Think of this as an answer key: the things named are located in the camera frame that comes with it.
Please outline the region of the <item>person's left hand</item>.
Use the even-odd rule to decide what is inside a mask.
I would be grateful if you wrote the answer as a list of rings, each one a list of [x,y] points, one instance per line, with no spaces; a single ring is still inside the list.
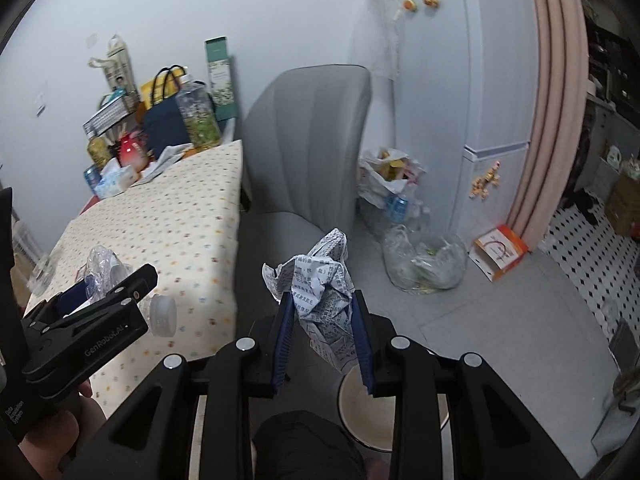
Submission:
[[[74,445],[84,446],[106,421],[104,411],[92,398],[89,379],[79,385],[78,391],[78,416],[69,410],[59,411],[20,443],[21,451],[43,479],[61,479],[63,458]]]

